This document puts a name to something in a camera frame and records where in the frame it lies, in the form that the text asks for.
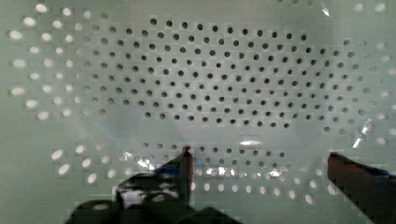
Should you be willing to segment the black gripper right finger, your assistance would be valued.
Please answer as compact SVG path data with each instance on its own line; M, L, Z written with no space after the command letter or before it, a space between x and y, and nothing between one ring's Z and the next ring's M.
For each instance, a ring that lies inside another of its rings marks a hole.
M332 152L327 177L374 224L395 224L395 175Z

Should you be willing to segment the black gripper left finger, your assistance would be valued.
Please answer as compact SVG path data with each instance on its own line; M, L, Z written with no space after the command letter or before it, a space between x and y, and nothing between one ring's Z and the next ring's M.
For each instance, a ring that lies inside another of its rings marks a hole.
M149 195L163 193L188 203L191 197L191 147L184 146L174 159L149 173L139 173L121 182L115 189L121 205L141 204Z

